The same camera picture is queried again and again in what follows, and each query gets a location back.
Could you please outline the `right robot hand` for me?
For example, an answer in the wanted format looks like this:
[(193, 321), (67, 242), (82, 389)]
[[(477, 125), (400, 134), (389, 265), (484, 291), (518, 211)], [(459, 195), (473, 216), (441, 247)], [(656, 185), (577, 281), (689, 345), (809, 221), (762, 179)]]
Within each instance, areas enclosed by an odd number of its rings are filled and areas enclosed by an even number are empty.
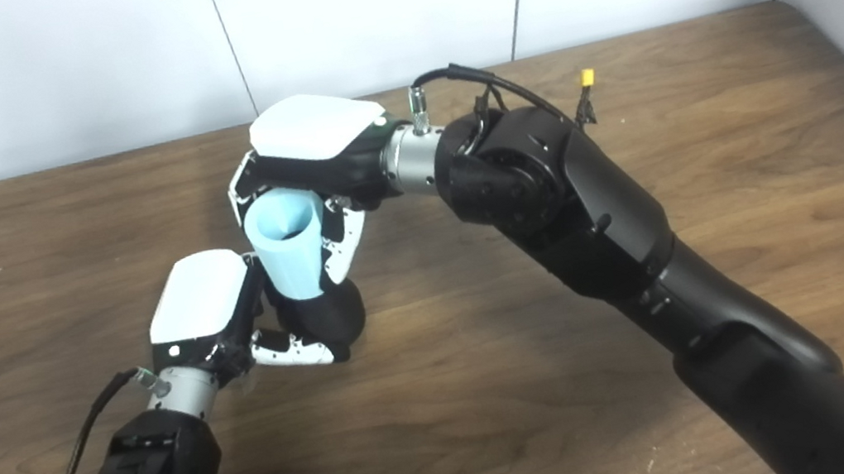
[(394, 193), (383, 151), (396, 126), (379, 103), (315, 94), (252, 122), (228, 198), (282, 294), (312, 299), (348, 278), (368, 212)]

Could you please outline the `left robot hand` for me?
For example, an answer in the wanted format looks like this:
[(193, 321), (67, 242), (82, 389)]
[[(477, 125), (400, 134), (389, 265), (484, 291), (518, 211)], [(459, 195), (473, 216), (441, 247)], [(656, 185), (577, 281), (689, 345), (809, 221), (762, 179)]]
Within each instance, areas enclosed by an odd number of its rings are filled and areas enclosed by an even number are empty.
[(366, 311), (349, 280), (312, 299), (282, 294), (257, 255), (200, 251), (175, 262), (152, 317), (155, 395), (174, 391), (186, 371), (226, 386), (264, 366), (348, 361)]

